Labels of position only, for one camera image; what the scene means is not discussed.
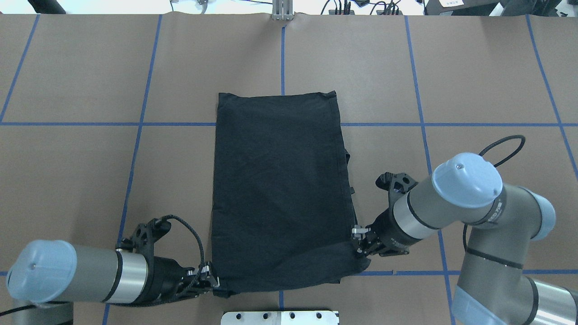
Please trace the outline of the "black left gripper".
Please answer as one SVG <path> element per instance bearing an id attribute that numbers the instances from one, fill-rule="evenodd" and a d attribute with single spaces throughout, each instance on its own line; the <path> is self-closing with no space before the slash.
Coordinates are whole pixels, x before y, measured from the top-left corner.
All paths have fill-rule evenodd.
<path id="1" fill-rule="evenodd" d="M 182 267 L 173 259 L 156 256 L 148 262 L 151 275 L 148 279 L 147 304 L 182 301 L 221 288 L 212 262 L 204 262 L 199 268 Z"/>

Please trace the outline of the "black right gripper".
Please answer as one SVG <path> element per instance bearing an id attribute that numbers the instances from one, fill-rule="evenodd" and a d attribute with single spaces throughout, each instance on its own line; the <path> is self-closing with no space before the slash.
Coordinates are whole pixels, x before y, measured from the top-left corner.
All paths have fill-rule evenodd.
<path id="1" fill-rule="evenodd" d="M 364 256 L 408 255 L 411 246 L 411 237 L 399 227 L 390 210 L 382 212 L 370 226 L 353 225 L 351 240 L 356 253 Z"/>

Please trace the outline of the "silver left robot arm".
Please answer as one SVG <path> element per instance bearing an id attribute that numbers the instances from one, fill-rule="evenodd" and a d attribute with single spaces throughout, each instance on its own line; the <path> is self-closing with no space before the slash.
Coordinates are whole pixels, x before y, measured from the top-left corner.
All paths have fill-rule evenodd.
<path id="1" fill-rule="evenodd" d="M 14 325 L 72 325 L 75 302 L 130 308 L 199 297 L 219 287 L 211 263 L 182 267 L 157 257 L 153 245 L 124 243 L 115 250 L 35 240 L 6 275 L 13 308 L 2 312 Z"/>

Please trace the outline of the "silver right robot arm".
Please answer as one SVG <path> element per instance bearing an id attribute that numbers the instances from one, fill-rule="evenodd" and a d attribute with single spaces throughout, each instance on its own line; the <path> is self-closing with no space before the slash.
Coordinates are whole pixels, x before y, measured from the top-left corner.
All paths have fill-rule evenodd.
<path id="1" fill-rule="evenodd" d="M 553 230 L 552 203 L 506 184 L 482 156 L 461 153 L 423 181 L 385 173 L 376 185 L 388 208 L 368 226 L 354 225 L 358 253 L 405 255 L 409 247 L 450 224 L 471 227 L 452 314 L 465 325 L 575 325 L 576 290 L 523 274 L 529 245 Z"/>

